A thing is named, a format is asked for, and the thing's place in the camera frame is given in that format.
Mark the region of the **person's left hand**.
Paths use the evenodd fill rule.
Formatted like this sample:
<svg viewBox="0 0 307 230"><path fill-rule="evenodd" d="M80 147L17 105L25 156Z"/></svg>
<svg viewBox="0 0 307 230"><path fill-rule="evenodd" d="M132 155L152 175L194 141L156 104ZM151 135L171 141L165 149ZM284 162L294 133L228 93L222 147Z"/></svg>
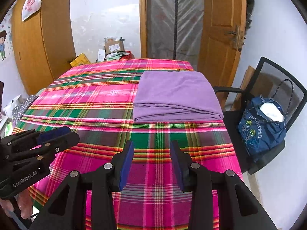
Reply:
<svg viewBox="0 0 307 230"><path fill-rule="evenodd" d="M9 200L2 200L1 207L4 210L4 213L11 218L11 212L14 212L14 207ZM18 207L20 209L20 215L23 219L28 219L31 217L33 213L33 204L31 201L30 192L28 189L24 190L23 192L19 193L16 198Z"/></svg>

